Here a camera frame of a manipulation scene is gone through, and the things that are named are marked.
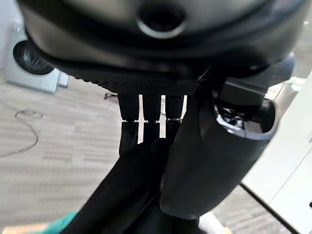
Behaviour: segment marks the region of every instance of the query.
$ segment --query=teal object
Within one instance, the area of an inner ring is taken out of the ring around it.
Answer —
[[[78,212],[71,212],[69,215],[60,218],[52,223],[46,230],[40,232],[31,232],[30,234],[59,234],[73,220]]]

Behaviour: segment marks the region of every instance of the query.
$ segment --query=white wall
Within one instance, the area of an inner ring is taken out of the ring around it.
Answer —
[[[0,69],[5,67],[9,34],[14,22],[23,22],[16,1],[0,0]]]

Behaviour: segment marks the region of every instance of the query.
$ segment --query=black floor trim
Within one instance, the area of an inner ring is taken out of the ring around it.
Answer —
[[[250,196],[252,196],[261,206],[264,207],[270,214],[272,214],[281,224],[285,226],[292,234],[299,234],[292,226],[290,226],[283,218],[281,218],[274,210],[272,210],[265,202],[258,198],[249,188],[243,183],[239,184]]]

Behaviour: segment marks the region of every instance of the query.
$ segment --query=floor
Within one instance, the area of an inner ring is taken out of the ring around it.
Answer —
[[[36,140],[14,118],[18,110],[35,109],[43,117],[19,116],[39,141],[26,152],[0,157],[0,228],[49,222],[79,209],[118,158],[117,99],[103,100],[104,89],[81,80],[50,95],[7,84],[3,77],[0,71],[0,156]],[[235,234],[289,233],[240,187],[213,213]]]

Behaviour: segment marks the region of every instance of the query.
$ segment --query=washing machine door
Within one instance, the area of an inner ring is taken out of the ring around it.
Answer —
[[[28,40],[20,41],[14,46],[13,57],[23,70],[34,75],[46,75],[54,70]]]

